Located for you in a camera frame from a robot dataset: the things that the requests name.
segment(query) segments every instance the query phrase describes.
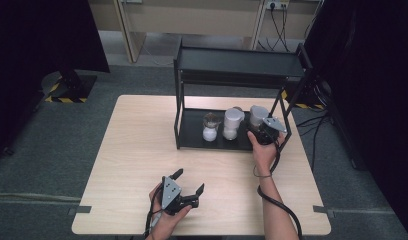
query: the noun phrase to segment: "gray carpet floor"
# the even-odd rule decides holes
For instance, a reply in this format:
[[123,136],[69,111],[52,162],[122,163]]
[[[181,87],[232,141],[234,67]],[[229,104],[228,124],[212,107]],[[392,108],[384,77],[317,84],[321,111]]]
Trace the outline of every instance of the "gray carpet floor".
[[[175,88],[171,67],[110,69],[111,73],[92,73],[98,78],[85,103],[41,102],[14,142],[14,155],[0,157],[0,239],[115,239],[75,235],[70,210],[82,197],[117,98],[123,94],[174,95]],[[45,93],[58,77],[50,74],[43,80]],[[274,97],[276,91],[194,86],[188,87],[186,94]],[[325,112],[294,108],[292,114],[300,123]],[[299,133],[293,133],[303,134],[309,161],[313,157],[314,126],[300,127]],[[335,124],[328,121],[321,125],[315,146],[314,177],[332,232],[305,239],[408,239],[370,173],[352,167]]]

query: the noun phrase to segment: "wooden table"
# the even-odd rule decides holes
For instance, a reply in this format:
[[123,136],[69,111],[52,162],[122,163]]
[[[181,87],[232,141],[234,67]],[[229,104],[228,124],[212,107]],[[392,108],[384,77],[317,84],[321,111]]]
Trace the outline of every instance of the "wooden table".
[[[228,109],[252,105],[268,109],[273,99],[186,97],[187,107]],[[150,201],[162,176],[179,168],[182,195],[205,183],[200,206],[177,226],[174,235],[264,235],[262,200],[257,194],[251,152],[176,149],[174,96],[120,96],[108,124],[72,230],[76,234],[140,235]],[[275,111],[275,116],[282,116]],[[274,180],[284,203],[298,216],[304,235],[326,235],[328,217],[301,139],[290,115],[292,136],[282,151]]]

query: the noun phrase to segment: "wall socket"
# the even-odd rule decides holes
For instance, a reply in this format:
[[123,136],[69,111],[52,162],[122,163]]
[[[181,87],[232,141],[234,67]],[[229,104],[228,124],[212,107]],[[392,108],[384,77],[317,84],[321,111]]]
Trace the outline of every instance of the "wall socket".
[[267,1],[266,8],[271,9],[271,4],[275,4],[274,10],[287,10],[289,5],[289,0],[269,0]]

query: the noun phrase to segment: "desk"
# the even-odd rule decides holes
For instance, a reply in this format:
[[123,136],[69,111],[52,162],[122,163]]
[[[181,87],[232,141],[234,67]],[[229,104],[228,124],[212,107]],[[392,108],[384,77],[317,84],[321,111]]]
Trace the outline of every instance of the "desk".
[[[186,97],[187,107],[227,109],[252,105],[270,108],[273,99]],[[76,234],[139,235],[144,232],[148,193],[162,176],[179,168],[182,195],[205,183],[200,206],[178,225],[174,235],[263,235],[262,200],[253,176],[251,152],[176,149],[174,96],[120,96],[114,108],[77,213]],[[274,180],[284,203],[300,219],[304,235],[330,232],[319,191],[292,115],[292,136],[282,151]]]

